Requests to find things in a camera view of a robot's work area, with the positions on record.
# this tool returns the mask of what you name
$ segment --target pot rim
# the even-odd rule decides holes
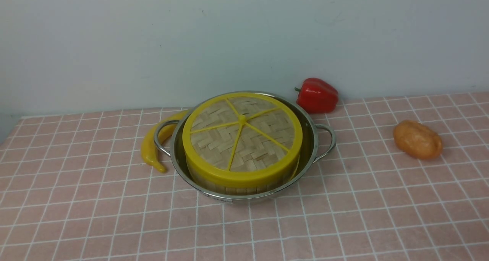
[[[313,119],[309,116],[309,114],[304,109],[302,109],[300,106],[298,106],[296,103],[290,102],[287,99],[285,99],[284,97],[279,96],[277,94],[272,94],[270,92],[263,92],[263,91],[234,91],[234,92],[231,92],[231,93],[237,93],[237,92],[250,92],[250,93],[253,93],[253,94],[261,94],[261,95],[272,97],[272,98],[277,99],[279,101],[286,102],[287,104],[290,104],[290,105],[294,106],[307,119],[309,126],[313,130],[313,137],[314,137],[313,138],[313,141],[314,141],[314,144],[313,144],[313,150],[311,152],[311,156],[309,157],[308,162],[304,166],[304,169],[301,170],[299,172],[299,174],[297,174],[293,179],[291,179],[290,181],[286,182],[285,184],[279,186],[278,188],[274,188],[274,189],[272,189],[270,191],[266,191],[266,192],[263,192],[263,193],[257,193],[257,194],[253,194],[253,195],[225,195],[225,194],[222,194],[222,193],[216,193],[214,191],[210,191],[210,190],[208,190],[206,188],[203,188],[199,184],[195,183],[192,179],[190,179],[182,171],[182,169],[180,168],[180,166],[178,165],[178,162],[176,160],[176,155],[173,155],[173,154],[171,155],[171,161],[172,161],[173,166],[175,167],[175,170],[178,172],[178,175],[180,175],[180,177],[182,177],[184,179],[184,181],[186,183],[188,183],[190,186],[192,186],[196,190],[198,190],[201,193],[203,193],[205,196],[212,197],[215,200],[220,200],[222,202],[233,202],[233,200],[252,200],[252,199],[263,198],[263,197],[270,196],[270,195],[272,195],[274,193],[277,193],[279,191],[282,191],[285,188],[288,188],[289,186],[291,186],[292,184],[294,184],[296,181],[298,181],[311,168],[311,165],[316,160],[316,154],[317,154],[317,151],[318,151],[318,148],[319,148],[319,141],[318,141],[318,134],[317,134],[316,124],[313,122]],[[170,153],[175,153],[175,151],[176,151],[176,148],[175,148],[175,139],[176,139],[176,136],[179,133],[178,131],[181,128],[183,128],[183,126],[185,125],[185,122],[187,121],[187,119],[190,116],[190,114],[197,107],[201,106],[201,104],[203,104],[206,101],[208,101],[210,99],[213,99],[215,97],[209,98],[209,99],[207,99],[207,100],[199,103],[198,105],[194,106],[193,108],[190,108],[188,110],[187,114],[178,122],[178,124],[175,127],[175,130],[173,131],[172,138],[171,138],[171,141],[170,141]]]

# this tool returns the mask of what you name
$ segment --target light blue wall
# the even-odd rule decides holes
[[[19,119],[19,116],[0,113],[0,144],[2,144],[5,138],[10,134]]]
[[[0,112],[489,90],[488,0],[0,0]]]

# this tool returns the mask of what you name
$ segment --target woven bamboo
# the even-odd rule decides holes
[[[192,148],[209,165],[225,172],[267,170],[288,155],[295,141],[296,126],[290,114],[267,99],[230,97],[206,106],[190,128]],[[298,156],[286,165],[283,174],[273,181],[250,187],[216,184],[198,173],[189,163],[196,182],[211,191],[228,195],[249,195],[280,186],[295,172]]]

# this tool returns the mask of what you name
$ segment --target stainless steel pot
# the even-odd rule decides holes
[[[207,190],[206,188],[203,188],[199,184],[195,183],[189,174],[188,167],[187,167],[187,159],[185,157],[185,151],[183,149],[183,144],[182,144],[183,126],[185,125],[188,116],[192,113],[194,108],[190,109],[187,115],[185,115],[185,117],[182,120],[169,120],[167,122],[163,122],[161,125],[157,127],[157,130],[154,134],[154,143],[156,144],[157,148],[161,150],[163,153],[165,153],[166,155],[171,157],[173,166],[175,167],[176,171],[189,185],[194,187],[196,190],[200,191],[203,195],[225,203],[248,204],[251,202],[257,202],[268,198],[275,198],[279,192],[295,184],[307,172],[307,170],[309,170],[312,164],[314,164],[324,156],[328,155],[328,153],[330,153],[331,150],[333,150],[333,148],[335,148],[336,146],[336,134],[334,130],[332,130],[332,128],[329,127],[328,125],[315,124],[311,119],[311,117],[307,114],[307,112],[304,111],[304,109],[302,109],[297,104],[287,101],[283,97],[277,96],[275,94],[270,94],[267,92],[258,92],[258,91],[242,91],[242,92],[262,94],[281,101],[283,104],[286,104],[295,113],[295,116],[297,116],[297,118],[299,118],[299,121],[301,122],[302,132],[303,132],[303,142],[300,151],[297,173],[293,179],[288,181],[286,184],[279,186],[278,188],[275,188],[270,191],[266,191],[264,193],[255,194],[255,195],[224,195],[224,194],[215,193],[213,191]],[[173,132],[173,136],[170,141],[169,150],[165,149],[158,141],[159,132],[161,131],[162,128],[164,128],[167,125],[176,125],[175,131]],[[328,150],[326,150],[324,153],[321,153],[320,155],[317,155],[317,151],[319,147],[317,129],[324,129],[325,131],[329,132],[329,134],[331,135],[331,144]]]

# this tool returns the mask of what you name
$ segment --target grid pattern tablecloth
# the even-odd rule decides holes
[[[145,133],[179,109],[25,118],[0,148],[2,261],[421,261],[489,256],[489,92],[346,101],[315,116],[334,152],[251,206],[199,195],[143,164]],[[393,126],[419,120],[445,150],[420,162]],[[323,146],[328,134],[320,133]]]

